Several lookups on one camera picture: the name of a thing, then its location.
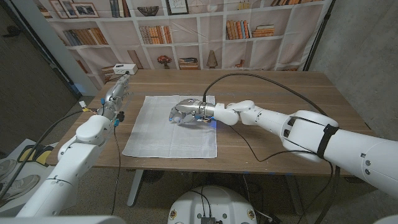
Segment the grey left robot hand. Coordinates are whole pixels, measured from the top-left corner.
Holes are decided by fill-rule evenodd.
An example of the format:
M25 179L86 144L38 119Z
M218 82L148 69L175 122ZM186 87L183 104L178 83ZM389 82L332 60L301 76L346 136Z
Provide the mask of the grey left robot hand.
M97 110L97 115L104 116L109 120L116 117L117 112L122 108L123 99L127 95L130 76L128 73L124 74L106 92L104 102L101 102L102 106Z

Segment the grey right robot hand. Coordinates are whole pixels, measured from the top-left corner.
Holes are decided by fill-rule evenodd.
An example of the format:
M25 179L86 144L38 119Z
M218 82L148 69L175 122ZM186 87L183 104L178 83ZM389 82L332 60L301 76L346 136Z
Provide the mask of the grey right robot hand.
M177 103L170 111L169 121L177 125L203 121L209 123L215 112L215 104L189 98Z

